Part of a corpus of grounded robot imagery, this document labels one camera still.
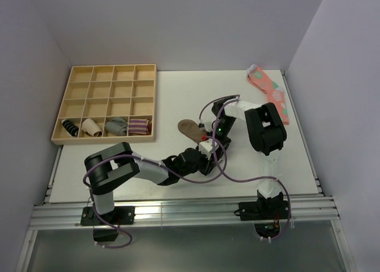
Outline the brown sock with striped cuff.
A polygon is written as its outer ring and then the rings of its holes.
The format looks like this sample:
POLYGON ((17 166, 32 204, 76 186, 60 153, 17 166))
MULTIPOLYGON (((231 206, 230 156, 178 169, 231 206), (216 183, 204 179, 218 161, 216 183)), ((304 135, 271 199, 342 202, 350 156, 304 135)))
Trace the brown sock with striped cuff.
POLYGON ((183 119, 178 122, 178 130, 184 136, 188 137, 193 142, 199 144, 207 139, 207 132, 198 124, 190 119, 183 119))

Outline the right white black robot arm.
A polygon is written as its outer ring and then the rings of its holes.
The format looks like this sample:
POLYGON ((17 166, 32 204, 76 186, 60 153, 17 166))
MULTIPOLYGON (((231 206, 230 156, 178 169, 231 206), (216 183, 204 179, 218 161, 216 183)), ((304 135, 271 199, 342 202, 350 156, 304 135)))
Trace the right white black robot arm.
POLYGON ((236 183, 258 181, 257 196, 262 199, 257 204, 258 214, 268 219, 277 212, 277 203, 289 193, 276 172, 278 158, 287 139, 287 132, 273 103, 254 104, 243 101, 239 96, 227 96, 213 102, 212 113, 216 121, 211 136, 215 147, 216 138, 226 137, 235 120, 244 121, 252 148, 261 155, 262 175, 246 180, 233 179, 217 165, 220 173, 236 183))

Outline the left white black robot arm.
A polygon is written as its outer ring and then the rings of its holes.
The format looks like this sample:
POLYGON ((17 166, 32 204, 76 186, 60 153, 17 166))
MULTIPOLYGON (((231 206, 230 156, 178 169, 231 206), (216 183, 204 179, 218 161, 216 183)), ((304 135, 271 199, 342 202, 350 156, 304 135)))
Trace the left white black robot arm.
POLYGON ((84 183, 95 206, 94 217, 109 224, 116 216, 113 191, 128 180, 138 178, 170 186, 193 173, 207 176, 216 167, 216 161, 200 146, 154 161, 134 152, 129 143, 121 142, 89 155, 84 166, 87 171, 84 183))

